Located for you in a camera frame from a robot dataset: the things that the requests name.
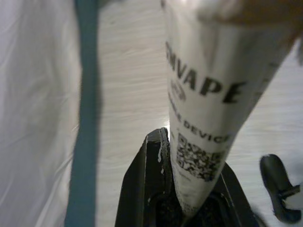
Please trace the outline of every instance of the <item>light wood surface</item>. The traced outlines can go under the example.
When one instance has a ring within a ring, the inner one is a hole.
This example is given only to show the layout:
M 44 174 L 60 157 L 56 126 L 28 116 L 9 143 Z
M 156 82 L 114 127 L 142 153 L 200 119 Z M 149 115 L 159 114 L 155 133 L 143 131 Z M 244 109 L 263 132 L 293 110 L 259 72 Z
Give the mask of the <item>light wood surface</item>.
M 164 42 L 158 0 L 112 2 L 100 11 L 99 227 L 114 226 L 123 176 L 145 135 L 169 124 Z M 278 154 L 292 184 L 303 181 L 303 69 L 295 55 L 287 58 L 244 124 L 227 160 L 252 209 L 269 227 L 288 225 L 273 215 L 259 171 L 260 157 Z

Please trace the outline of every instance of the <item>white fabric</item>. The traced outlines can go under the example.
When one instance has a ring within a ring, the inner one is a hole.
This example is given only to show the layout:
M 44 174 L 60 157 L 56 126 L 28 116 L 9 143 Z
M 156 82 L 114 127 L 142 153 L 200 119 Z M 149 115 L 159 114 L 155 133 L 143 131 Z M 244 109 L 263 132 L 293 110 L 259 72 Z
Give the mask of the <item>white fabric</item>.
M 80 74 L 72 0 L 0 0 L 0 227 L 63 226 Z

